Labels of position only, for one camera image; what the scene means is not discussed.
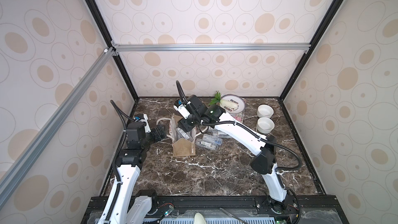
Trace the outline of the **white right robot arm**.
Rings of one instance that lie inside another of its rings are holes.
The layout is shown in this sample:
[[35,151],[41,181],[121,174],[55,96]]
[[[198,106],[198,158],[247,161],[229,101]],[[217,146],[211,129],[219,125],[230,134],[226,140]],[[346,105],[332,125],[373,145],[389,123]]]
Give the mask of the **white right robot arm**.
[[177,99],[174,109],[183,119],[178,123],[185,131],[197,125],[215,128],[244,145],[255,157],[250,163],[254,171],[261,174],[269,190],[271,199],[283,202],[287,190],[277,174],[277,162],[273,142],[244,124],[234,119],[225,109],[214,104],[206,106],[198,97],[192,95],[188,99]]

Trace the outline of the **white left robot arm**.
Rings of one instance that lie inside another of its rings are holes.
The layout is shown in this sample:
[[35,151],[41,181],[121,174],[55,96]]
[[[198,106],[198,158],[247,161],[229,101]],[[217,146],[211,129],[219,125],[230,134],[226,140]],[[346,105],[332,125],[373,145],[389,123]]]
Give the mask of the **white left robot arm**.
[[115,180],[99,224],[142,224],[146,215],[157,209],[155,193],[139,194],[133,204],[130,202],[147,151],[152,144],[166,138],[165,130],[161,125],[150,128],[146,114],[134,119],[123,132],[127,148],[119,151],[113,162]]

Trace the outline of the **patterned canvas tote bag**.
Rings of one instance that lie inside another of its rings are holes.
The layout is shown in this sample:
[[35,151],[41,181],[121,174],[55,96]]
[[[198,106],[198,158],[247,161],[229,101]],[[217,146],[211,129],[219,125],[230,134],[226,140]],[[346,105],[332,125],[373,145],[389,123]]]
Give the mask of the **patterned canvas tote bag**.
[[183,120],[182,117],[172,115],[171,118],[160,118],[157,124],[168,121],[168,138],[172,140],[173,157],[190,157],[196,155],[195,138],[198,136],[197,131],[192,129],[184,132],[178,127],[178,121]]

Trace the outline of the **clear compass set case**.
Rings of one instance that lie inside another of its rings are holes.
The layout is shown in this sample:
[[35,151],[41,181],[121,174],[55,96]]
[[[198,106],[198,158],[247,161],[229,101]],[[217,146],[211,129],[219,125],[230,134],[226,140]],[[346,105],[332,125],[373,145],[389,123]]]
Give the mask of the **clear compass set case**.
[[186,133],[183,129],[177,128],[176,131],[177,131],[178,135],[182,139],[185,139],[185,140],[190,141],[190,142],[192,141],[191,135],[189,133]]
[[230,138],[231,138],[230,135],[228,135],[228,134],[226,134],[226,133],[224,133],[224,132],[221,132],[221,131],[215,131],[215,132],[213,132],[213,133],[212,133],[212,136],[215,136],[215,137],[221,138],[221,139],[230,139]]
[[197,146],[199,146],[199,147],[206,148],[206,149],[209,149],[209,150],[217,150],[218,149],[218,145],[217,144],[210,143],[210,142],[204,141],[202,139],[197,139],[195,141],[195,144]]
[[216,144],[218,146],[222,145],[222,139],[216,136],[211,136],[208,134],[203,135],[203,140],[209,143]]

